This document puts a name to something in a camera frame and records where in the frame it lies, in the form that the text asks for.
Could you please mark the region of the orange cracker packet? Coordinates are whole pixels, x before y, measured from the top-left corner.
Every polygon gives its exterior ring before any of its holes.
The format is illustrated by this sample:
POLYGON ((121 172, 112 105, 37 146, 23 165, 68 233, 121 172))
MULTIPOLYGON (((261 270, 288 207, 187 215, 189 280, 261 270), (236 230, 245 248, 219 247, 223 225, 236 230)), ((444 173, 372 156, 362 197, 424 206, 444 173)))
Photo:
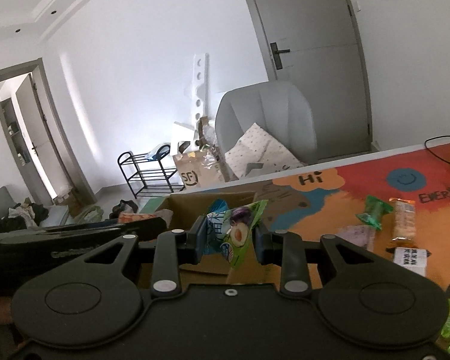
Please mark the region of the orange cracker packet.
POLYGON ((393 252, 398 247, 417 248, 416 202, 397 197, 391 198, 389 202, 393 207, 393 231, 387 250, 393 252))

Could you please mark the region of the white perforated board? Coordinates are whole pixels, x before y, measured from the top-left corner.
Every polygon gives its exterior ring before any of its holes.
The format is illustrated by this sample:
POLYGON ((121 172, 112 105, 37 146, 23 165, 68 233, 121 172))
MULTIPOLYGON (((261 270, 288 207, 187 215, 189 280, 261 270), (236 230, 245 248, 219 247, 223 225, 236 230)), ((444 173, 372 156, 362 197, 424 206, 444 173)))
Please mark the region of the white perforated board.
POLYGON ((176 120, 175 124, 195 131, 201 117, 208 115, 209 108, 209 54, 193 56, 192 79, 184 90, 189 102, 189 114, 176 120))

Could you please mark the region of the dotted white cushion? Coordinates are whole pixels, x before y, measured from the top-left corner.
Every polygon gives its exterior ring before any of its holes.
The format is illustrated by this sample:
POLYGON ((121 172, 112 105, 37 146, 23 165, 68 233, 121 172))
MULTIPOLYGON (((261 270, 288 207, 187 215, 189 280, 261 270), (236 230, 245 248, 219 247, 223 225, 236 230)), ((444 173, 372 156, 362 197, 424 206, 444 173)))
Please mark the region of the dotted white cushion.
POLYGON ((256 123, 225 153, 225 160, 239 179, 303 167, 285 145, 256 123))

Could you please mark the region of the green plum snack packet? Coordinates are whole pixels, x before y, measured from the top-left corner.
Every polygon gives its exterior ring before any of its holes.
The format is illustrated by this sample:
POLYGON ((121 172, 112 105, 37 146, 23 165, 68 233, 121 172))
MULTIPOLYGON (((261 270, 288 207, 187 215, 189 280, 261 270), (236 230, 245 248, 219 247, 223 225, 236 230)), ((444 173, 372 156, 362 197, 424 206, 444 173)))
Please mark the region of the green plum snack packet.
POLYGON ((239 267, 245 260, 252 242, 252 230, 262 218, 267 203, 267 200, 261 200, 223 213, 219 248, 231 268, 239 267))

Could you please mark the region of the black shoe rack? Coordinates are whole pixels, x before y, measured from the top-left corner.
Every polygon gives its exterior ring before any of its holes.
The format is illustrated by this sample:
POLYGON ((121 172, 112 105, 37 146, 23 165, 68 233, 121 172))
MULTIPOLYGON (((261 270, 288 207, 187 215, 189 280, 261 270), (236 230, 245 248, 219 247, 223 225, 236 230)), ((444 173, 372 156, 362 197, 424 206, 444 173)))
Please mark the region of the black shoe rack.
POLYGON ((176 167, 166 167, 163 160, 170 154, 170 144, 164 143, 151 152, 118 156, 117 164, 134 198, 178 193, 184 185, 176 180, 176 167))

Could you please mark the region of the colourful cat table mat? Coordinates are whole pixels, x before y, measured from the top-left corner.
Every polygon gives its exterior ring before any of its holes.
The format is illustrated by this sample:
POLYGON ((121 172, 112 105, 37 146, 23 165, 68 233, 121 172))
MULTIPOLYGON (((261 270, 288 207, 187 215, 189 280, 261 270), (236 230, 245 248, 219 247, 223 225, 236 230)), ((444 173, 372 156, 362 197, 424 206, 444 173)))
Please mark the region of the colourful cat table mat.
MULTIPOLYGON (((251 198, 266 201, 262 221, 268 230, 287 230, 316 242, 331 233, 351 238, 366 225, 360 215, 368 197, 386 203, 396 199, 415 204, 415 246, 429 253, 425 275, 450 300, 450 166, 439 160, 448 153, 439 145, 345 166, 326 167, 204 193, 173 194, 162 202, 172 212, 172 224, 188 229, 217 199, 239 206, 251 198)), ((230 301, 229 322, 224 308, 207 310, 209 321, 153 330, 145 346, 149 359, 440 359, 437 347, 405 349, 366 345, 331 330, 314 302, 280 301, 276 291, 255 297, 259 311, 230 301)))

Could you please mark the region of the SF cardboard box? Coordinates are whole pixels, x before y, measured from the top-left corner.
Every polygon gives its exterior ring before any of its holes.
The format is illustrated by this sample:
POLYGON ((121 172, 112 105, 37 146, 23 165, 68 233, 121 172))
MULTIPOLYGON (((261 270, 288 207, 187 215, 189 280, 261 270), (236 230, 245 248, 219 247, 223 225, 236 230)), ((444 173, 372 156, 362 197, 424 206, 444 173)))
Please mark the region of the SF cardboard box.
POLYGON ((215 146, 205 145, 193 150, 190 141, 181 141, 173 160, 185 189, 208 188, 225 181, 215 146))

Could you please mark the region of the open interior door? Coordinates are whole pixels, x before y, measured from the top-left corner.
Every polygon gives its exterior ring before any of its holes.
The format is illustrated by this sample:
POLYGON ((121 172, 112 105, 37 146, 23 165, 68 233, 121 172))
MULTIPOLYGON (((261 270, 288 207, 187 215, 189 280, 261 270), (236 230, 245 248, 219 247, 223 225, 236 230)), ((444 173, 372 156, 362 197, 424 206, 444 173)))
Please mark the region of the open interior door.
POLYGON ((0 70, 0 122, 34 201, 97 201, 65 135, 41 58, 0 70))

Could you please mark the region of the grey door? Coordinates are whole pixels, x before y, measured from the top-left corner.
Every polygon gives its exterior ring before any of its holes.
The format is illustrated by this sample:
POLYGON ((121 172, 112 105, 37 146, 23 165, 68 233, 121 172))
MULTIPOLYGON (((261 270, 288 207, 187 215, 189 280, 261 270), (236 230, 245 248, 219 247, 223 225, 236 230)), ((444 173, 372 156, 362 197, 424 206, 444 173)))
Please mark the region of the grey door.
POLYGON ((270 80, 289 81, 314 117, 321 159, 371 149, 362 42, 350 0, 246 0, 270 80))

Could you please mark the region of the small purple snack packet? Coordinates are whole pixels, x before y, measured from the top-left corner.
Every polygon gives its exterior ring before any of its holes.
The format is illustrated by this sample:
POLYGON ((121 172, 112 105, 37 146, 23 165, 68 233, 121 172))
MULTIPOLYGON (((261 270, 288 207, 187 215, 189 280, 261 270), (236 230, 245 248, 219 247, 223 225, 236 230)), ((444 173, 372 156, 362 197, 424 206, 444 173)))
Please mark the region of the small purple snack packet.
POLYGON ((376 230, 368 225, 352 225, 341 228, 337 233, 340 238, 366 249, 374 251, 376 230))

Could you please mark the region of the green snack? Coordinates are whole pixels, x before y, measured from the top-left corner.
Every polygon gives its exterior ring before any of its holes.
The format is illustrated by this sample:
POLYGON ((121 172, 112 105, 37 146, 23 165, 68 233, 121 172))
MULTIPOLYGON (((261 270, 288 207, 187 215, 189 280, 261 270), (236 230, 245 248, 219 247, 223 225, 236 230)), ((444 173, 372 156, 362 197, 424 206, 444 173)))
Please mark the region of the green snack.
POLYGON ((382 230, 382 219, 384 215, 391 214, 393 207, 378 197, 368 195, 365 199, 364 211, 356 214, 356 217, 365 225, 372 226, 375 230, 382 230))

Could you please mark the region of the white black-label snack bag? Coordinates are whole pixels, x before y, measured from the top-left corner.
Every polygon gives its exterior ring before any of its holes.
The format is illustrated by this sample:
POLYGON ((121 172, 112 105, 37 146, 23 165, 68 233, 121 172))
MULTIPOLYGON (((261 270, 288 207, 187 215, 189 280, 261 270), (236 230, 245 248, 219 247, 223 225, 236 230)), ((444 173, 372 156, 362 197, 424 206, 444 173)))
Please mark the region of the white black-label snack bag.
POLYGON ((394 250, 393 262, 423 277, 427 273, 429 252, 424 249, 397 247, 394 250))

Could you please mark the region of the blue white snack packet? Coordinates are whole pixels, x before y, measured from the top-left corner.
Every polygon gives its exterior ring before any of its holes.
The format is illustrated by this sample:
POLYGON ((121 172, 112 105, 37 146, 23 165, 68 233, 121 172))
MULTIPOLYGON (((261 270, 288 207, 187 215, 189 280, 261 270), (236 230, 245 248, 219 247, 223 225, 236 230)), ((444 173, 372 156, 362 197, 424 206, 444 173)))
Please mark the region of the blue white snack packet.
POLYGON ((206 238, 204 254, 216 254, 220 252, 225 231, 223 230, 224 216, 229 211, 229 206, 224 199, 215 200, 206 214, 206 238))

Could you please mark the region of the orange red snack packet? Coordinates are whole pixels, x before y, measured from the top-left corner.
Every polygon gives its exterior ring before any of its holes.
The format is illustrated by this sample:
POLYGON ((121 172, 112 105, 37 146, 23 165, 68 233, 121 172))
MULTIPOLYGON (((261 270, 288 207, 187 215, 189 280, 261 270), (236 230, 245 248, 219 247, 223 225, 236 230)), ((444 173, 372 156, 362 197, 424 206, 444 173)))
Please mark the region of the orange red snack packet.
POLYGON ((138 222, 141 220, 149 219, 161 219, 165 223, 166 229, 170 228, 170 223, 173 218, 173 211, 169 209, 162 209, 155 211, 151 214, 141 214, 141 213, 125 213, 122 212, 118 216, 119 224, 129 224, 133 222, 138 222))

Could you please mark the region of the open cardboard box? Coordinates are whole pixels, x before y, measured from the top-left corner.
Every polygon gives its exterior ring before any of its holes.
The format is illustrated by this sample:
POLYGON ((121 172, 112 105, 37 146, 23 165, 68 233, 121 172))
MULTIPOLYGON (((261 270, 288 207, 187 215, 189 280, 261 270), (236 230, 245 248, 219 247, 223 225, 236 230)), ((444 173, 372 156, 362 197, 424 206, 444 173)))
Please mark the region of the open cardboard box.
MULTIPOLYGON (((234 193, 186 193, 157 197, 147 202, 143 214, 164 216, 170 230, 189 231, 201 216, 224 212, 251 205, 267 228, 272 227, 272 199, 259 197, 253 191, 234 193)), ((242 263, 232 267, 220 250, 225 232, 214 224, 205 225, 205 244, 201 261, 197 265, 180 267, 182 285, 189 284, 263 284, 280 282, 280 269, 272 264, 257 262, 254 248, 243 252, 242 263)))

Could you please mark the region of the black shoes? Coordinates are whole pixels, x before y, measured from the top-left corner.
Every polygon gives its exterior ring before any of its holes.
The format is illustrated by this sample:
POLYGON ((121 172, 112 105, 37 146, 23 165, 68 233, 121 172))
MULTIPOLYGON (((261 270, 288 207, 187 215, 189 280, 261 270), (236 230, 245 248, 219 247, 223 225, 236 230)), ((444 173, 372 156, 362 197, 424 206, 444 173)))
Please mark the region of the black shoes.
POLYGON ((109 214, 109 219, 117 219, 121 213, 135 214, 138 211, 138 205, 133 200, 120 200, 118 205, 112 208, 109 214))

